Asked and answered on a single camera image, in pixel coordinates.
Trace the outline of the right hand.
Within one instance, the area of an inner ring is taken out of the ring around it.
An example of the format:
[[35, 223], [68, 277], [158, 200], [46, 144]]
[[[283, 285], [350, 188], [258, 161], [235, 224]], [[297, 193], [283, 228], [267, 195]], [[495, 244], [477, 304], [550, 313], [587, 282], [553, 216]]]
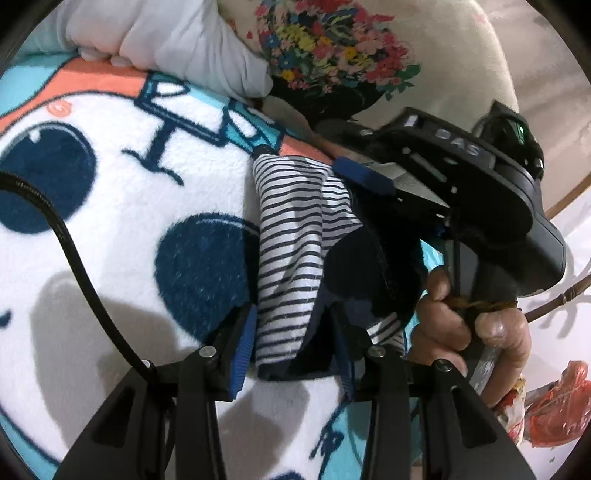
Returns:
[[472, 337], [478, 336], [486, 346], [500, 350], [481, 394], [487, 406], [496, 406], [514, 387], [530, 358], [532, 339], [525, 315], [517, 308], [483, 313], [471, 330], [446, 303], [451, 294], [451, 282], [445, 268], [438, 267], [429, 274], [426, 289], [427, 294], [417, 305], [418, 324], [412, 330], [408, 359], [422, 365], [448, 360], [467, 375], [467, 363], [461, 353]]

